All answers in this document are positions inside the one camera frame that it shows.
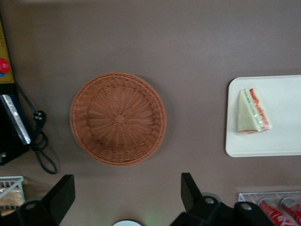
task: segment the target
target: red circle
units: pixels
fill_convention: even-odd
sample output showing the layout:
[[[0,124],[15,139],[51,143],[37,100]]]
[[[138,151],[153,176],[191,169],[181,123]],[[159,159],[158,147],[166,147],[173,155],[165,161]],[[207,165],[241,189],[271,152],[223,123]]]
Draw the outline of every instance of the red circle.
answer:
[[[9,70],[9,62],[4,58],[0,58],[0,73],[7,73]]]

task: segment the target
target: round wicker basket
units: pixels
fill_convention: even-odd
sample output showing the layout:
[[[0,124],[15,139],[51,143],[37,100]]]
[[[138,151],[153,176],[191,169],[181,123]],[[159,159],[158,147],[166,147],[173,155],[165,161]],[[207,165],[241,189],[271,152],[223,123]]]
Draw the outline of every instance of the round wicker basket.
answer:
[[[112,166],[143,162],[162,144],[164,104],[154,88],[127,73],[89,81],[71,106],[71,129],[81,148]]]

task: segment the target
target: wire rack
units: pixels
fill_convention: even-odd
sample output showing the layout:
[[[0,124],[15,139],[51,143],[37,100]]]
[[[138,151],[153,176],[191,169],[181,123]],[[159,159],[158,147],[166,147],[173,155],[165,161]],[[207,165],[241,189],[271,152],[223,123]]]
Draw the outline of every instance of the wire rack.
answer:
[[[22,176],[15,176],[15,177],[0,177],[0,201],[4,199],[6,195],[12,192],[14,189],[18,188],[19,195],[21,195],[22,200],[21,202],[25,202],[24,192],[22,187],[22,182],[24,178]],[[17,209],[17,205],[2,205],[0,202],[0,210],[7,210],[7,209]]]

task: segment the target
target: clear plastic tray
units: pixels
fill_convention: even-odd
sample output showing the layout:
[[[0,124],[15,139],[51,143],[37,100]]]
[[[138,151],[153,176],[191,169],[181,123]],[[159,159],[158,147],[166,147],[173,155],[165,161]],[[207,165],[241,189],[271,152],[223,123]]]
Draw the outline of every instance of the clear plastic tray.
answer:
[[[239,193],[238,201],[239,202],[252,202],[257,204],[260,199],[270,198],[280,210],[287,215],[287,217],[295,223],[296,226],[299,226],[296,221],[281,207],[280,202],[286,197],[291,197],[297,202],[301,203],[301,191],[292,191],[292,192],[265,192],[265,193]]]

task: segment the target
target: white plate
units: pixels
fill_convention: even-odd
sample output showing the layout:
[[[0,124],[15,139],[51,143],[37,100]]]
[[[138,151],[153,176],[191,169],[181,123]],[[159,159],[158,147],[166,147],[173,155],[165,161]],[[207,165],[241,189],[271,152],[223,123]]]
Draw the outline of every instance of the white plate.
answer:
[[[238,94],[257,88],[273,128],[238,134]],[[301,155],[301,75],[248,77],[229,85],[226,152],[232,157]]]
[[[122,220],[120,222],[117,222],[113,226],[141,226],[141,225],[132,220]]]

